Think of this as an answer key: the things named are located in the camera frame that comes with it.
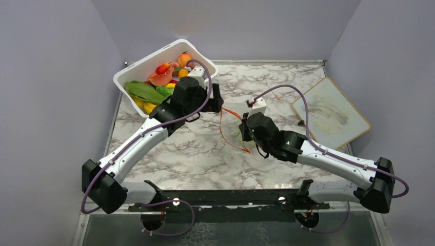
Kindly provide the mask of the green cabbage toy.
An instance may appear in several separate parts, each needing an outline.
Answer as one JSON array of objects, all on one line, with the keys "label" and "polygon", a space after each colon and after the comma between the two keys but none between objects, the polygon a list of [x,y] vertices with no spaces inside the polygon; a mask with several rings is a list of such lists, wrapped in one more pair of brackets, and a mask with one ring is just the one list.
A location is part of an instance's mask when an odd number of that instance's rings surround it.
[{"label": "green cabbage toy", "polygon": [[245,146],[245,143],[243,141],[243,137],[242,137],[241,131],[238,131],[238,133],[237,133],[237,135],[235,137],[235,141],[236,141],[236,145],[238,146],[238,148],[244,149],[244,150],[247,149],[246,146]]}]

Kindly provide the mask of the clear zip bag orange zipper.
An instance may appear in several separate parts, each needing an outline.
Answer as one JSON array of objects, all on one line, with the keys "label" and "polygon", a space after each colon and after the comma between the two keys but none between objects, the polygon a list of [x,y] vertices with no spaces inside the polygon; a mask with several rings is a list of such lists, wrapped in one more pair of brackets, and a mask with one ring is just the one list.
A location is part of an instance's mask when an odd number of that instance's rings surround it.
[{"label": "clear zip bag orange zipper", "polygon": [[238,151],[251,153],[251,147],[245,143],[246,150],[238,148],[235,137],[239,130],[243,114],[248,113],[249,109],[244,99],[226,98],[220,112],[219,130],[223,141]]}]

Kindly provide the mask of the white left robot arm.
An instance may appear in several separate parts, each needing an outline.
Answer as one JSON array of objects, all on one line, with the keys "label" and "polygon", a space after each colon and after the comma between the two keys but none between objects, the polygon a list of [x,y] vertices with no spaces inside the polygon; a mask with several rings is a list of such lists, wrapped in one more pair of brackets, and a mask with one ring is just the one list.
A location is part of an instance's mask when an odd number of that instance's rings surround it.
[{"label": "white left robot arm", "polygon": [[155,146],[170,137],[202,112],[219,113],[223,99],[219,85],[204,83],[191,76],[181,78],[173,92],[163,96],[149,117],[126,142],[99,161],[91,159],[81,167],[81,188],[84,197],[81,212],[93,213],[99,209],[106,214],[115,212],[127,203],[141,202],[148,210],[161,205],[161,196],[151,184],[133,188],[124,184],[126,175]]}]

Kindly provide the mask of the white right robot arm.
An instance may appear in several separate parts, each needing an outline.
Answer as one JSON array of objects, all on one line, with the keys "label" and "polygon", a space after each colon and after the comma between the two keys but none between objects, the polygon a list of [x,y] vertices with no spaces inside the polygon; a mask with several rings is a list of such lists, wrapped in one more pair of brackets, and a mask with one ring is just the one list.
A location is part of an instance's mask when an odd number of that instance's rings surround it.
[{"label": "white right robot arm", "polygon": [[242,139],[254,141],[261,156],[316,167],[337,175],[341,181],[304,181],[296,194],[304,209],[329,201],[355,202],[371,211],[389,213],[395,180],[392,162],[361,159],[336,150],[321,151],[320,144],[294,131],[279,130],[270,117],[261,112],[244,113],[239,125]]}]

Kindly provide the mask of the green leafy vegetable toy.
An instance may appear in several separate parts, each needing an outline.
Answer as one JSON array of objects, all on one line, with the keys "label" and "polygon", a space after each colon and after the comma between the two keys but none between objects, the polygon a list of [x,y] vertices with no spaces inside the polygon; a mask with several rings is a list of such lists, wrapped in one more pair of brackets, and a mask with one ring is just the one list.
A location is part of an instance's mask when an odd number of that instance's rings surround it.
[{"label": "green leafy vegetable toy", "polygon": [[135,98],[141,99],[145,102],[150,102],[156,105],[161,104],[167,98],[156,92],[156,88],[140,81],[126,82],[124,85],[126,91]]}]

